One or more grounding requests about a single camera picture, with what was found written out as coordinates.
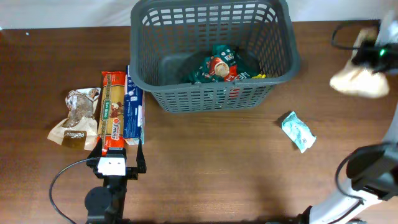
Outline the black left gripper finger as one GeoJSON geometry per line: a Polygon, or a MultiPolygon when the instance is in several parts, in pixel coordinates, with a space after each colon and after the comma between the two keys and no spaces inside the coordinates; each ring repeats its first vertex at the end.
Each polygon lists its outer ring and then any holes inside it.
{"type": "Polygon", "coordinates": [[[86,165],[96,166],[101,155],[102,155],[102,139],[99,139],[94,149],[88,155],[86,165]]]}
{"type": "Polygon", "coordinates": [[[142,150],[142,140],[139,140],[136,155],[137,172],[140,174],[145,174],[147,172],[146,160],[142,150]]]}

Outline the beige paper pouch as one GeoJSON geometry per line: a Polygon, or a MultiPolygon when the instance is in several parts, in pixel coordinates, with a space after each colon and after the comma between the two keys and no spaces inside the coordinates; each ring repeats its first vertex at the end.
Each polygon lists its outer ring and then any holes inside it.
{"type": "Polygon", "coordinates": [[[364,40],[375,40],[376,45],[391,44],[391,32],[385,27],[361,29],[353,46],[349,48],[352,51],[351,58],[342,70],[332,76],[330,86],[346,95],[381,98],[388,95],[390,90],[387,72],[373,73],[372,69],[353,65],[351,62],[364,40]]]}

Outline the small mint green packet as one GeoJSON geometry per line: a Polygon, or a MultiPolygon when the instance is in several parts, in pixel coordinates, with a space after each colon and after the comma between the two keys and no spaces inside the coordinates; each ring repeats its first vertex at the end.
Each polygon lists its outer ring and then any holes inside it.
{"type": "Polygon", "coordinates": [[[311,148],[317,140],[310,128],[297,117],[294,111],[283,120],[281,128],[301,153],[311,148]]]}

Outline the green Nescafe coffee bag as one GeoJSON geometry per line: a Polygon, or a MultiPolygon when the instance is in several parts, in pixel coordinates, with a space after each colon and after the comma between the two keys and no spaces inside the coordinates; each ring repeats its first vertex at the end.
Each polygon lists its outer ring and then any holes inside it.
{"type": "Polygon", "coordinates": [[[233,48],[226,44],[213,45],[211,56],[205,57],[200,66],[187,75],[184,81],[195,85],[267,77],[259,69],[250,67],[238,50],[238,47],[233,48]]]}

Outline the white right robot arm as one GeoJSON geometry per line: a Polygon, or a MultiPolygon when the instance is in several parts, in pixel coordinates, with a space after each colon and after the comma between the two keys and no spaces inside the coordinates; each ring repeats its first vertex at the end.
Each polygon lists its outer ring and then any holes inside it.
{"type": "MultiPolygon", "coordinates": [[[[389,93],[387,75],[397,75],[397,10],[376,28],[360,31],[350,61],[330,80],[332,89],[380,98],[389,93]]],[[[336,191],[292,220],[298,224],[357,223],[356,215],[397,196],[397,117],[380,144],[356,149],[339,164],[336,191]]]]}

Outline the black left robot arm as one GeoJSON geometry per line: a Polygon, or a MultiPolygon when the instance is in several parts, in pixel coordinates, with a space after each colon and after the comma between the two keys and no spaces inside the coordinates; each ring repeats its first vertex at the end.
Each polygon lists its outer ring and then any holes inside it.
{"type": "Polygon", "coordinates": [[[90,152],[86,165],[94,175],[103,180],[99,187],[91,189],[85,197],[88,211],[87,223],[130,223],[123,217],[127,193],[127,182],[137,180],[139,174],[147,172],[142,141],[139,141],[136,154],[137,166],[126,165],[127,152],[123,147],[110,147],[102,155],[102,140],[90,152]]]}

